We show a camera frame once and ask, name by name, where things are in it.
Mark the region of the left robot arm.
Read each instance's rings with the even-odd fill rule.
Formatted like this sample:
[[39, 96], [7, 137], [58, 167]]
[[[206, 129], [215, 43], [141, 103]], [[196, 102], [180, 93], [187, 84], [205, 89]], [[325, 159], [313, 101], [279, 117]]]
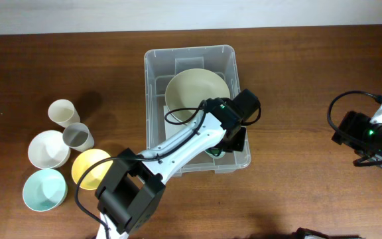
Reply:
[[114, 158], [95, 191], [100, 212], [98, 238], [127, 238], [153, 215], [168, 180], [204, 151], [216, 157], [243, 151], [246, 127], [261, 103], [248, 89], [234, 99], [200, 103], [188, 125], [152, 149], [126, 149]]

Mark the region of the cream large bowl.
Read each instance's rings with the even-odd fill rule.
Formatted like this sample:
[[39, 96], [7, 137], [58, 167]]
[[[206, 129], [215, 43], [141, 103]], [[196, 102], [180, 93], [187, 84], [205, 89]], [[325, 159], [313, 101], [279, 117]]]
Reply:
[[194, 108], [202, 100], [209, 98], [230, 98], [229, 88], [221, 76], [201, 68], [185, 70], [177, 74], [165, 92], [165, 102], [170, 111], [179, 108], [186, 110], [174, 112], [178, 121], [186, 121], [195, 112]]

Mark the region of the mint green plastic cup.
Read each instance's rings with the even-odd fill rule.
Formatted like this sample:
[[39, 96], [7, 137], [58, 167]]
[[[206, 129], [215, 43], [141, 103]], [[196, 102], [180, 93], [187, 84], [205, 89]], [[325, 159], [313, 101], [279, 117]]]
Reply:
[[207, 149], [205, 152], [213, 159], [219, 159], [222, 158], [225, 155], [225, 151], [222, 151], [221, 149]]

